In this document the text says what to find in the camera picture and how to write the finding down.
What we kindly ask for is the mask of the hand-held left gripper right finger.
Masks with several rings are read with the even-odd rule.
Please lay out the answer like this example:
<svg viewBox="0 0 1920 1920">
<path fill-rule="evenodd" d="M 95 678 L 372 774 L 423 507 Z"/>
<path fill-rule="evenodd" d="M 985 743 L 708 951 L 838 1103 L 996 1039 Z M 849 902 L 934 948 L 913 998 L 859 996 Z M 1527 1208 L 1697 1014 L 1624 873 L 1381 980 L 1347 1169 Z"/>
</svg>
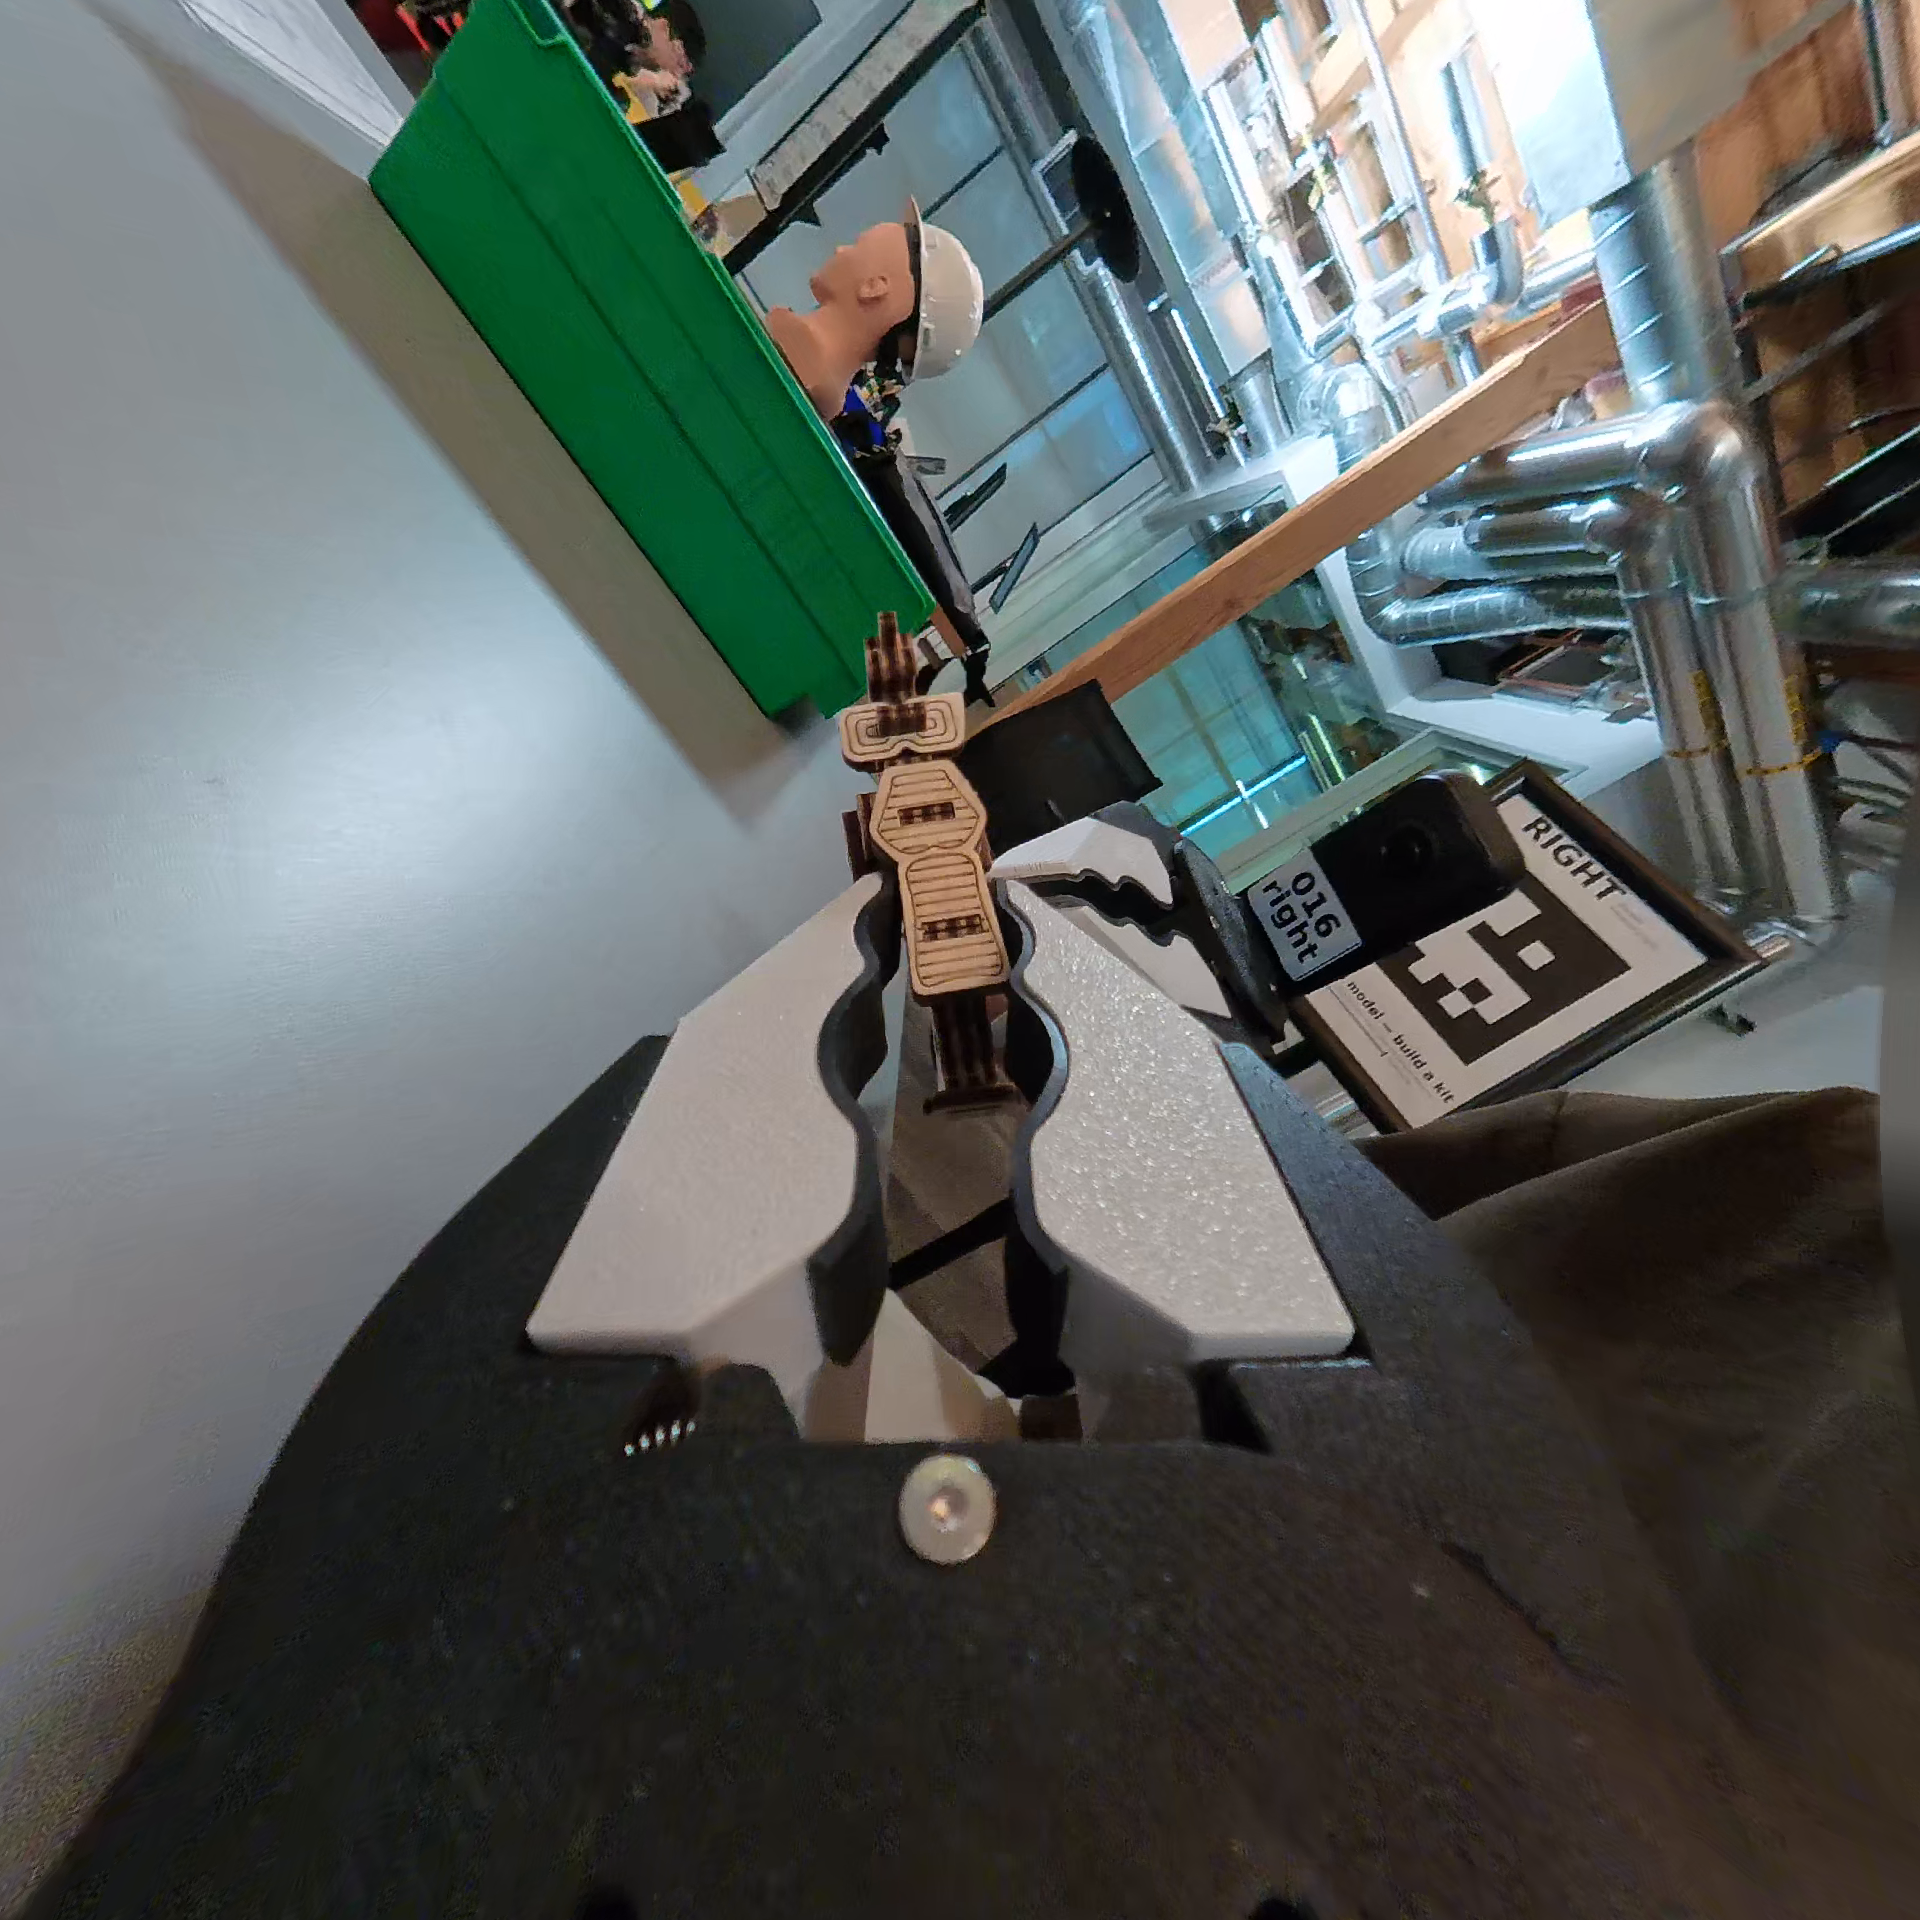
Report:
<svg viewBox="0 0 1920 1920">
<path fill-rule="evenodd" d="M 1080 1396 L 1154 1370 L 1345 1356 L 1351 1317 L 1210 1029 L 1050 902 L 1004 904 L 1013 1009 L 1046 1043 L 1015 1216 L 1065 1278 L 1058 1356 Z"/>
</svg>

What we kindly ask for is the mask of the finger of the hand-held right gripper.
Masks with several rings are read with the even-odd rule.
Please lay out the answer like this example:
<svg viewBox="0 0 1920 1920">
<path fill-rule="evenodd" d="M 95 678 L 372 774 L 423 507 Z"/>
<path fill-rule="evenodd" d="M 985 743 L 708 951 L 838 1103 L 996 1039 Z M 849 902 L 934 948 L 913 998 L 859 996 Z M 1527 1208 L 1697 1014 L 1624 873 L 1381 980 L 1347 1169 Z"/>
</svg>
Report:
<svg viewBox="0 0 1920 1920">
<path fill-rule="evenodd" d="M 990 876 L 1026 884 L 1043 880 L 1097 883 L 1120 894 L 1130 888 L 1151 902 L 1144 912 L 1166 912 L 1176 904 L 1161 840 L 1147 829 L 1108 818 L 1078 818 L 1026 837 L 993 854 Z"/>
<path fill-rule="evenodd" d="M 1201 945 L 1173 930 L 1151 930 L 1136 920 L 1114 920 L 1120 956 L 1183 1013 L 1210 1029 L 1216 1039 L 1244 1043 L 1255 1052 L 1278 1052 L 1278 1029 L 1259 1013 L 1246 1013 L 1213 974 Z"/>
</svg>

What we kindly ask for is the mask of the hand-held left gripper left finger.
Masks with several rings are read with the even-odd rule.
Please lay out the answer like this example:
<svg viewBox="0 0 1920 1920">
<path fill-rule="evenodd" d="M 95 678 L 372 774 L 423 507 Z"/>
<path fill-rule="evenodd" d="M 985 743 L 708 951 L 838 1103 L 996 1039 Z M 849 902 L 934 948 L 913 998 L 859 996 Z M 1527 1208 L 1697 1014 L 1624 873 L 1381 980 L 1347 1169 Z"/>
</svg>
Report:
<svg viewBox="0 0 1920 1920">
<path fill-rule="evenodd" d="M 770 1377 L 811 1442 L 859 1442 L 887 1295 L 876 1125 L 896 899 L 853 880 L 671 1031 L 526 1337 Z"/>
</svg>

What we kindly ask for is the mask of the laser-cut wooden model piece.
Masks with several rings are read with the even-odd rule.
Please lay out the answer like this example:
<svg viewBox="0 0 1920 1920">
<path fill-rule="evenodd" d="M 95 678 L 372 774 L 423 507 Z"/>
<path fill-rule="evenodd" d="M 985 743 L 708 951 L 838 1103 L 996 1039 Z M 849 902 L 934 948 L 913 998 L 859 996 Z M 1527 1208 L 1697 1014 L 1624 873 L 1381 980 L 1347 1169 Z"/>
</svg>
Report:
<svg viewBox="0 0 1920 1920">
<path fill-rule="evenodd" d="M 906 988 L 932 1017 L 930 1111 L 1013 1101 L 993 1031 L 1010 956 L 990 888 L 988 804 L 961 771 L 960 692 L 930 692 L 894 612 L 865 639 L 865 696 L 838 717 L 842 764 L 873 780 L 842 815 L 851 872 L 889 873 Z"/>
</svg>

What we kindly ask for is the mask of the person's right forearm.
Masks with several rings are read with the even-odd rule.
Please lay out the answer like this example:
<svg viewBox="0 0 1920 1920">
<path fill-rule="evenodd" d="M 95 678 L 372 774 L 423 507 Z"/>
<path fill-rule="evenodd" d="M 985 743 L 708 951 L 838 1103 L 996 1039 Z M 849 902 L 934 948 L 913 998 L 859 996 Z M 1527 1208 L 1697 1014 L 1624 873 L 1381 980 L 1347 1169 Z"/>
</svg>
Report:
<svg viewBox="0 0 1920 1920">
<path fill-rule="evenodd" d="M 1917 1913 L 1917 1389 L 1880 1097 L 1533 1092 L 1361 1154 L 1498 1291 L 1607 1451 L 1796 1905 Z"/>
</svg>

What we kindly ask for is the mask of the grey desk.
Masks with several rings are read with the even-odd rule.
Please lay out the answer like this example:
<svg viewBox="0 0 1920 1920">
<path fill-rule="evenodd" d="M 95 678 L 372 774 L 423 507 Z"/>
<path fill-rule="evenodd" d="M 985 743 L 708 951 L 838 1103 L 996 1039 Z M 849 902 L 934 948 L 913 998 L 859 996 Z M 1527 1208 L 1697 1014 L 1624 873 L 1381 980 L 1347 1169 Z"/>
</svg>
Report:
<svg viewBox="0 0 1920 1920">
<path fill-rule="evenodd" d="M 419 1241 L 845 880 L 365 165 L 3 4 L 3 1699 L 169 1644 Z"/>
</svg>

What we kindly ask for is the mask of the black box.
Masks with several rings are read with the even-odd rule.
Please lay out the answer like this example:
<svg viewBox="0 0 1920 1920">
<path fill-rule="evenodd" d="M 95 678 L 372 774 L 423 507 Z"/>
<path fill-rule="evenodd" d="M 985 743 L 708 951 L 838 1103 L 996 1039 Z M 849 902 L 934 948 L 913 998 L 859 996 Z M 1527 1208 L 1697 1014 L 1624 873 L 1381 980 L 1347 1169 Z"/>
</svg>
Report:
<svg viewBox="0 0 1920 1920">
<path fill-rule="evenodd" d="M 985 804 L 988 858 L 1158 789 L 1097 684 L 985 724 L 957 767 Z"/>
</svg>

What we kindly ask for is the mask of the silver ventilation ducts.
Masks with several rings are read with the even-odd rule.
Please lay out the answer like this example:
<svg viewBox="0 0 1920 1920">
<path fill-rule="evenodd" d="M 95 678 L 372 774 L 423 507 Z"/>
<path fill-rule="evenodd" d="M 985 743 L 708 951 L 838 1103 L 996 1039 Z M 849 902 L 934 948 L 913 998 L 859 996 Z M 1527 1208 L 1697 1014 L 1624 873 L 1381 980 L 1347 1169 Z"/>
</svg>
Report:
<svg viewBox="0 0 1920 1920">
<path fill-rule="evenodd" d="M 1634 648 L 1696 894 L 1746 940 L 1816 945 L 1848 912 L 1801 639 L 1917 660 L 1917 570 L 1790 567 L 1697 195 L 1692 143 L 1589 204 L 1602 303 L 1638 410 L 1480 454 L 1347 545 L 1364 628 L 1399 650 L 1563 628 Z"/>
</svg>

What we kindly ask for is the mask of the wooden ceiling beam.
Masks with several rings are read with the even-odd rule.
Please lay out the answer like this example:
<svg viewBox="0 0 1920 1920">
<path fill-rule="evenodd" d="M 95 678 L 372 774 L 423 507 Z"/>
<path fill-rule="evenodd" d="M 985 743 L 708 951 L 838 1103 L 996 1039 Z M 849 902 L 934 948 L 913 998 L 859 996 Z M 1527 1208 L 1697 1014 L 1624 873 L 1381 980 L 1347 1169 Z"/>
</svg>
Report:
<svg viewBox="0 0 1920 1920">
<path fill-rule="evenodd" d="M 1529 421 L 1547 418 L 1556 401 L 1616 365 L 1609 316 L 1602 303 L 1585 303 L 1180 590 L 1140 612 L 1062 673 L 982 711 L 971 733 L 979 735 L 1087 684 L 1094 684 L 1107 700 L 1133 692 L 1465 462 L 1519 439 Z"/>
</svg>

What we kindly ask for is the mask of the white hard hat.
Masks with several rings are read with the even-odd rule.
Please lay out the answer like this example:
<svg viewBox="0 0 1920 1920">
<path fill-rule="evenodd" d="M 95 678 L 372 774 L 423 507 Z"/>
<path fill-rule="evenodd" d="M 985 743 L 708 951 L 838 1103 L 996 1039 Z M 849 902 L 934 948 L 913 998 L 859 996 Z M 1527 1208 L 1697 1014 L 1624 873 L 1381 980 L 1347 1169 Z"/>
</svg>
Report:
<svg viewBox="0 0 1920 1920">
<path fill-rule="evenodd" d="M 913 269 L 913 312 L 901 325 L 898 371 L 906 385 L 946 377 L 975 343 L 985 324 L 985 281 L 957 234 L 905 204 Z"/>
</svg>

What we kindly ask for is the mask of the mannequin head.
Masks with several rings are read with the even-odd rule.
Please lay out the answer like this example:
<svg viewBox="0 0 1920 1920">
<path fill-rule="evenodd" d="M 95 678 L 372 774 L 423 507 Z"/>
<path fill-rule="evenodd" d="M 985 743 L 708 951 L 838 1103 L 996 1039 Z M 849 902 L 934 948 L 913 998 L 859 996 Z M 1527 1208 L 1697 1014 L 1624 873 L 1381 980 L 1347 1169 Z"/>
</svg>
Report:
<svg viewBox="0 0 1920 1920">
<path fill-rule="evenodd" d="M 916 312 L 910 226 L 865 226 L 830 253 L 808 289 L 811 309 L 770 306 L 759 324 L 819 421 L 830 424 L 840 414 L 858 371 L 870 365 L 878 345 Z"/>
</svg>

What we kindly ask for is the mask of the round black lamp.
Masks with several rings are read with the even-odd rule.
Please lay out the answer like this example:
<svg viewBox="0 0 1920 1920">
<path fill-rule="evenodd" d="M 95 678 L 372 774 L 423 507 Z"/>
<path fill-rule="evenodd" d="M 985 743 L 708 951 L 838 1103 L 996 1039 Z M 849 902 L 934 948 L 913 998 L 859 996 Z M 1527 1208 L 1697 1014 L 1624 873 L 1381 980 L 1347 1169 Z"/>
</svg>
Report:
<svg viewBox="0 0 1920 1920">
<path fill-rule="evenodd" d="M 1078 216 L 1076 241 L 1114 281 L 1133 284 L 1140 277 L 1140 223 L 1112 158 L 1094 137 L 1078 134 L 1067 152 L 1067 176 Z"/>
</svg>

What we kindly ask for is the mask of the green plastic bin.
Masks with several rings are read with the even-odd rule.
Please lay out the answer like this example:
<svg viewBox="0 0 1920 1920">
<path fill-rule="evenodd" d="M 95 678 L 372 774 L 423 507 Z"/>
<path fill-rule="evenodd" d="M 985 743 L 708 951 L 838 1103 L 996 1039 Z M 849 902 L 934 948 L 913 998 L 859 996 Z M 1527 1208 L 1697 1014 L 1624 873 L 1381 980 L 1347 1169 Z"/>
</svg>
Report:
<svg viewBox="0 0 1920 1920">
<path fill-rule="evenodd" d="M 549 3 L 474 3 L 371 194 L 755 704 L 932 595 Z"/>
</svg>

